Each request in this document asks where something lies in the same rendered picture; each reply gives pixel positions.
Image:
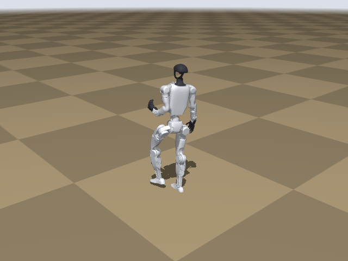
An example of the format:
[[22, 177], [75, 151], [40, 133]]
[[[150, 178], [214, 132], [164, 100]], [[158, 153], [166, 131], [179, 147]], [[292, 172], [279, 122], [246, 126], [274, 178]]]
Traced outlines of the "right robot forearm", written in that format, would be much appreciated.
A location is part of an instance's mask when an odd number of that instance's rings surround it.
[[196, 103], [195, 103], [195, 108], [194, 109], [190, 109], [190, 113], [191, 113], [191, 119], [190, 121], [193, 123], [193, 121], [195, 121], [197, 119], [197, 114], [196, 114], [197, 110], [196, 110]]

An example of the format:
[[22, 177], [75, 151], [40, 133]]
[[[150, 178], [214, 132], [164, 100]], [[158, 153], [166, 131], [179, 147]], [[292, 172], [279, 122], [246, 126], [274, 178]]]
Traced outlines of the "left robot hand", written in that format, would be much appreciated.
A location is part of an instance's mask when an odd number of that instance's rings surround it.
[[155, 110], [158, 110], [158, 109], [154, 106], [153, 100], [150, 100], [149, 103], [148, 103], [148, 109], [151, 110], [151, 112], [152, 112], [153, 108], [154, 108]]

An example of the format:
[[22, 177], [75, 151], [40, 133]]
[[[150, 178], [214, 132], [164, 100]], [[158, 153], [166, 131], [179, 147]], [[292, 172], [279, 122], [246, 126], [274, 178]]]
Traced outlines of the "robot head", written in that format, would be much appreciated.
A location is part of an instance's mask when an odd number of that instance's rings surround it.
[[[178, 85], [178, 86], [186, 86], [184, 83], [183, 83], [183, 75], [184, 73], [188, 73], [188, 69], [185, 65], [183, 64], [177, 64], [174, 66], [174, 77], [177, 79], [175, 85]], [[179, 74], [181, 74], [180, 77], [176, 77], [176, 72], [179, 72]]]

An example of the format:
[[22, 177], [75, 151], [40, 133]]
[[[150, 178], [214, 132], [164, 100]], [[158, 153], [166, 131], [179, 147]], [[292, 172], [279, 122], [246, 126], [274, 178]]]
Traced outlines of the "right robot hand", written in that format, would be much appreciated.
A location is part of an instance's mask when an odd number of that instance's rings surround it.
[[[188, 128], [190, 129], [191, 132], [193, 132], [193, 130], [194, 130], [195, 122], [196, 122], [196, 120], [193, 121], [193, 123], [192, 123], [191, 121], [188, 122], [188, 123], [186, 123], [186, 125], [189, 124]], [[190, 131], [189, 131], [189, 132], [190, 132]], [[190, 132], [190, 133], [191, 133], [191, 132]]]

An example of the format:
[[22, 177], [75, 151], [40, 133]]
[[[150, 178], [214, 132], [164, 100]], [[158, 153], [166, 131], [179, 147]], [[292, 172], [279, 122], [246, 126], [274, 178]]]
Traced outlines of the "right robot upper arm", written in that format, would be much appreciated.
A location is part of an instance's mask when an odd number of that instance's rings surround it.
[[194, 109], [195, 108], [195, 100], [196, 100], [196, 88], [192, 85], [190, 86], [190, 94], [189, 94], [189, 108]]

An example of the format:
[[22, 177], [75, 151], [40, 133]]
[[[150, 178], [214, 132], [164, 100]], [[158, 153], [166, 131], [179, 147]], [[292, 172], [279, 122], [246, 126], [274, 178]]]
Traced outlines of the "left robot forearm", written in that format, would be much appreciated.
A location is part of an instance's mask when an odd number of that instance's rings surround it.
[[165, 113], [166, 113], [166, 108], [165, 108], [164, 106], [162, 106], [159, 110], [155, 110], [155, 109], [153, 108], [152, 113], [153, 113], [155, 116], [165, 115]]

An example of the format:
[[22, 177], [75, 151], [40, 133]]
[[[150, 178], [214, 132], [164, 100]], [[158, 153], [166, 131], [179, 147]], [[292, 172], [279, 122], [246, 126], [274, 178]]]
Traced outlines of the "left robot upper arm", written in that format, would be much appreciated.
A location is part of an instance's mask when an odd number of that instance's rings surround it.
[[171, 89], [171, 85], [163, 85], [160, 88], [160, 93], [163, 101], [163, 106], [166, 108], [166, 112], [170, 111], [170, 100], [169, 100], [169, 92]]

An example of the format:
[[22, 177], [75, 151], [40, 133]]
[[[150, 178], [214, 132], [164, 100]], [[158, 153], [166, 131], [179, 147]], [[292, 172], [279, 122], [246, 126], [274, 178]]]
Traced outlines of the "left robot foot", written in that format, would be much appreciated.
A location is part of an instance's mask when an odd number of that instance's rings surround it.
[[158, 183], [158, 184], [165, 184], [165, 179], [163, 179], [163, 178], [160, 178], [160, 179], [153, 178], [153, 179], [150, 179], [150, 182]]

